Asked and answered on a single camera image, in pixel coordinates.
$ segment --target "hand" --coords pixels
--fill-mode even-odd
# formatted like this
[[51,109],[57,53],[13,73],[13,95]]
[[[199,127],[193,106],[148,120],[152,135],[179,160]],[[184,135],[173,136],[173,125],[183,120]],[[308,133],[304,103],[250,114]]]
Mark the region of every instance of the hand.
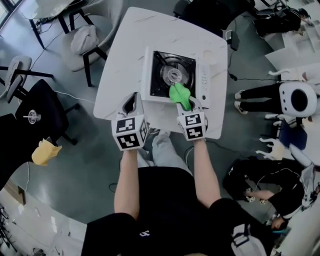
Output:
[[304,80],[308,81],[306,72],[303,72],[302,77],[303,77]]

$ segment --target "stove burner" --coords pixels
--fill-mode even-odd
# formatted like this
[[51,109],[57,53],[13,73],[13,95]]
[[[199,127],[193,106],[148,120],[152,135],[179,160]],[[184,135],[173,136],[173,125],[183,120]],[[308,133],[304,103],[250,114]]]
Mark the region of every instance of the stove burner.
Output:
[[154,51],[150,95],[169,97],[170,86],[182,83],[195,97],[196,60]]

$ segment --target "green cloth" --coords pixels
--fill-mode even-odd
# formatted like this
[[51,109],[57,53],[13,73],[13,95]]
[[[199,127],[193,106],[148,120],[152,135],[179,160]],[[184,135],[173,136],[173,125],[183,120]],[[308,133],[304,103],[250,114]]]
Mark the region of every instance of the green cloth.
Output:
[[189,102],[190,90],[180,82],[170,86],[169,97],[173,103],[181,103],[185,111],[191,110]]

